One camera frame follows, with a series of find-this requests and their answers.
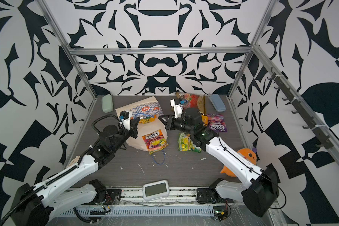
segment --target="green candy bag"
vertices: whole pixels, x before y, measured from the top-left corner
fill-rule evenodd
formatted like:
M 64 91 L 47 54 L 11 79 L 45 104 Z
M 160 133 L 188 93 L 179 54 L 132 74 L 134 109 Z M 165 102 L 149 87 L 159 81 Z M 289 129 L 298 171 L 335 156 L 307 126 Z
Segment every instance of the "green candy bag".
M 201 148 L 193 144 L 190 138 L 190 134 L 179 133 L 178 151 L 196 151 L 198 153 L 201 153 Z

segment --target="gray table surface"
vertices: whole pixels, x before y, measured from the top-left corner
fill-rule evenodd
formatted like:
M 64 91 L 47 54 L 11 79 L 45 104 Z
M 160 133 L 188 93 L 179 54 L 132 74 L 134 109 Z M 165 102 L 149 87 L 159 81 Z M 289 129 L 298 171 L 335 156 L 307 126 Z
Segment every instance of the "gray table surface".
M 101 96 L 98 97 L 73 157 L 80 155 L 98 138 L 97 133 L 91 128 L 91 123 L 97 118 L 107 114 L 102 111 L 101 98 Z M 145 98 L 148 98 L 148 96 L 114 96 L 113 104 L 115 108 L 118 108 Z M 173 114 L 170 105 L 170 100 L 173 98 L 175 97 L 156 96 L 165 115 Z M 226 105 L 226 111 L 220 114 L 225 118 L 227 132 L 220 133 L 220 136 L 230 147 L 237 151 L 243 148 L 243 143 L 234 117 L 231 114 L 226 96 L 222 95 L 221 98 Z M 213 108 L 208 97 L 206 97 L 205 106 L 207 114 L 219 114 Z M 115 111 L 109 112 L 109 114 L 116 115 Z M 98 122 L 96 127 L 99 130 L 103 130 L 104 127 L 109 124 L 116 125 L 117 121 L 113 118 L 106 118 Z M 170 187 L 209 186 L 217 178 L 239 182 L 237 178 L 220 174 L 223 164 L 207 152 L 179 152 L 177 144 L 178 133 L 176 130 L 167 131 L 167 142 L 169 145 L 164 149 L 164 151 L 167 152 L 165 164 L 156 165 L 147 151 L 138 150 L 127 145 L 127 150 L 119 149 L 114 159 L 106 166 L 86 176 L 73 185 L 73 187 L 81 187 L 94 179 L 100 180 L 107 187 L 142 187 L 146 183 L 164 179 L 168 181 Z M 161 151 L 156 152 L 154 158 L 157 162 L 161 163 L 163 153 Z

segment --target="paper scrap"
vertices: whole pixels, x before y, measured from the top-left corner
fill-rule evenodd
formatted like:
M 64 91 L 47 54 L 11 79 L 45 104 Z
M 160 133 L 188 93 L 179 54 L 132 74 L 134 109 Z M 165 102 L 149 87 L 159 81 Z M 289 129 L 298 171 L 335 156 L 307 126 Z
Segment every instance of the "paper scrap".
M 137 163 L 138 164 L 138 163 Z M 138 164 L 139 165 L 139 164 Z M 140 165 L 139 165 L 140 166 Z M 145 172 L 143 171 L 143 169 L 142 169 L 142 167 L 140 167 L 140 169 L 142 170 L 142 172 L 143 172 L 143 175 L 145 174 Z

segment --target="black and white patterned wall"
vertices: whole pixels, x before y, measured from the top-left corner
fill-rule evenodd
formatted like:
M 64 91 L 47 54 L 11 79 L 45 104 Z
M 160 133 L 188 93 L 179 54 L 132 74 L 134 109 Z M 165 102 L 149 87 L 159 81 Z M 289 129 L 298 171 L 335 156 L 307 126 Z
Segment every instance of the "black and white patterned wall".
M 81 55 L 98 95 L 227 94 L 243 53 Z
M 280 0 L 260 47 L 339 138 L 339 1 Z M 339 166 L 267 77 L 254 56 L 233 95 L 258 165 L 276 171 L 289 225 L 339 225 Z
M 37 4 L 0 0 L 0 219 L 62 169 L 91 102 Z
M 269 0 L 48 0 L 76 48 L 249 46 Z

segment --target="blue case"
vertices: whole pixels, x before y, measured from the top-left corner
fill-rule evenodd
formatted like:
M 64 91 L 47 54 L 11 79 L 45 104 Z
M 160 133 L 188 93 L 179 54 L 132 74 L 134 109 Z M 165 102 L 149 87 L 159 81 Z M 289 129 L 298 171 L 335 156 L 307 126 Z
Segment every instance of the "blue case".
M 212 105 L 215 107 L 217 112 L 222 112 L 226 110 L 226 106 L 218 94 L 212 94 L 208 98 L 210 99 Z

